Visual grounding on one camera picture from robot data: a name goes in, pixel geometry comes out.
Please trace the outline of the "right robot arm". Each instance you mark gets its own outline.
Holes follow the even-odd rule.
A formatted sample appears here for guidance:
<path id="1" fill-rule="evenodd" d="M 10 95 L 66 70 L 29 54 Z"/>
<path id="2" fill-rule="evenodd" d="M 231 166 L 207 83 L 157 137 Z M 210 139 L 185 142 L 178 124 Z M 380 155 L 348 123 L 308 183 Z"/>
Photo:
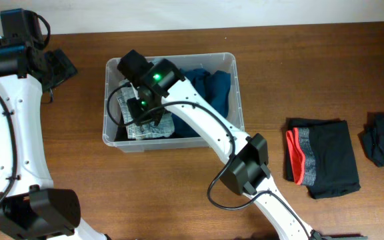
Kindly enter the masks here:
<path id="1" fill-rule="evenodd" d="M 131 108 L 132 123 L 159 123 L 170 112 L 182 119 L 214 150 L 224 166 L 207 189 L 215 207 L 239 211 L 256 205 L 275 228 L 280 239 L 324 239 L 304 222 L 279 192 L 268 168 L 266 139 L 250 136 L 230 124 L 192 86 L 179 68 L 166 58 L 156 63 L 132 50 L 120 58 L 118 71 L 137 90 Z M 211 191 L 221 181 L 231 192 L 246 196 L 248 202 L 234 207 L 217 203 Z"/>

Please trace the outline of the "light blue jeans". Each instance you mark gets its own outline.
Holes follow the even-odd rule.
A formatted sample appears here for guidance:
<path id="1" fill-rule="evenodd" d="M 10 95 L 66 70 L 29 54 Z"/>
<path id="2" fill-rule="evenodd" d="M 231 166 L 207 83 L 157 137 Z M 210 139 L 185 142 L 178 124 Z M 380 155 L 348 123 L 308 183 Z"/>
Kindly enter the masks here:
<path id="1" fill-rule="evenodd" d="M 122 85 L 126 85 L 126 87 L 118 90 L 115 95 L 121 109 L 120 122 L 128 123 L 133 120 L 133 117 L 130 113 L 130 110 L 128 109 L 127 100 L 136 100 L 136 93 L 128 80 L 122 80 L 119 83 L 119 86 Z M 128 139 L 132 140 L 145 140 L 170 137 L 175 132 L 175 126 L 172 114 L 166 112 L 163 114 L 162 119 L 158 125 L 156 125 L 155 122 L 152 121 L 140 126 L 132 124 L 126 126 L 126 128 L 122 128 L 121 130 L 122 137 L 126 136 Z"/>

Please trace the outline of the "black garment with red waistband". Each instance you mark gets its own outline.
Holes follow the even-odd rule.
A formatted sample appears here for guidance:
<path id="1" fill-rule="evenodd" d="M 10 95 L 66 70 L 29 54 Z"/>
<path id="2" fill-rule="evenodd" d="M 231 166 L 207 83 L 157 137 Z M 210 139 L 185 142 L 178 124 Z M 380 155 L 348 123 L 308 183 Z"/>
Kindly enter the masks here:
<path id="1" fill-rule="evenodd" d="M 314 199 L 340 197 L 361 186 L 344 120 L 292 118 L 285 132 L 285 178 Z"/>

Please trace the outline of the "blue garment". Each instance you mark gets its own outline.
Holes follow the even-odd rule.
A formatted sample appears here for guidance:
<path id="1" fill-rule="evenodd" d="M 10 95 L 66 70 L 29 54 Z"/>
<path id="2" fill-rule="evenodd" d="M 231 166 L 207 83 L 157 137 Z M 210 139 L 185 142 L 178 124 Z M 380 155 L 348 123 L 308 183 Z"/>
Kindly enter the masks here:
<path id="1" fill-rule="evenodd" d="M 231 74 L 216 71 L 213 74 L 205 69 L 190 71 L 181 70 L 190 80 L 195 90 L 224 118 L 229 113 L 229 92 L 231 90 Z M 199 135 L 178 116 L 172 114 L 175 127 L 173 138 L 198 137 Z"/>

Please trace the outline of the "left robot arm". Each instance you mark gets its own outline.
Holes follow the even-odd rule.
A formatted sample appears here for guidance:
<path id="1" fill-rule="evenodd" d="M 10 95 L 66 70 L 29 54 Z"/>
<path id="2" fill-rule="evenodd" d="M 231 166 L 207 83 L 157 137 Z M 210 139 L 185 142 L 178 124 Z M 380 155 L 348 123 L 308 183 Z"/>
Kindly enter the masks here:
<path id="1" fill-rule="evenodd" d="M 0 231 L 13 239 L 104 239 L 81 216 L 77 194 L 56 189 L 41 130 L 41 98 L 77 74 L 48 51 L 48 22 L 33 11 L 0 13 Z"/>

